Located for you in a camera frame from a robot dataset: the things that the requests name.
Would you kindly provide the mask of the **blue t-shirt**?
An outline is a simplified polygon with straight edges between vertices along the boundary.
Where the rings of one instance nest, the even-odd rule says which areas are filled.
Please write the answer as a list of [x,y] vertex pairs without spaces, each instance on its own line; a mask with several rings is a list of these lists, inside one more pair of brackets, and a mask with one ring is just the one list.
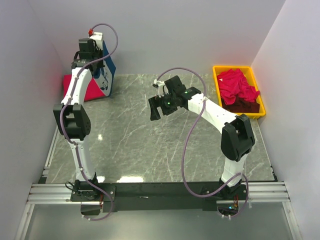
[[115,73],[116,66],[109,56],[103,60],[103,67],[96,70],[93,75],[95,83],[106,97],[109,97],[112,93]]

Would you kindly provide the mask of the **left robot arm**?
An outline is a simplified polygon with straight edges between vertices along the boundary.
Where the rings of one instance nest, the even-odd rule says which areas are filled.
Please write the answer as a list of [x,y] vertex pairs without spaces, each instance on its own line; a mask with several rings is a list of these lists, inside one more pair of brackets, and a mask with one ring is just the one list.
[[102,201],[104,194],[98,187],[95,168],[90,159],[88,135],[91,121],[83,106],[92,74],[102,68],[103,62],[93,62],[103,56],[103,50],[92,38],[78,41],[79,51],[71,64],[72,75],[67,92],[53,114],[60,134],[67,140],[76,168],[71,198],[76,201]]

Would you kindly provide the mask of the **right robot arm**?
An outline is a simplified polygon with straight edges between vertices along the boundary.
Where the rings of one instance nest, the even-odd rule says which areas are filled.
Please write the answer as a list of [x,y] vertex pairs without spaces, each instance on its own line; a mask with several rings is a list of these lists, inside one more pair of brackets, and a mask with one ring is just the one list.
[[243,174],[245,161],[255,145],[248,116],[237,115],[223,109],[195,87],[186,88],[178,76],[166,81],[155,79],[152,85],[158,90],[158,94],[148,100],[151,121],[160,120],[161,115],[168,116],[178,108],[184,108],[205,119],[221,134],[220,148],[225,156],[225,162],[219,188],[206,194],[195,193],[184,178],[182,181],[185,188],[198,198],[220,194],[226,200],[232,199],[237,194],[242,179],[245,178]]

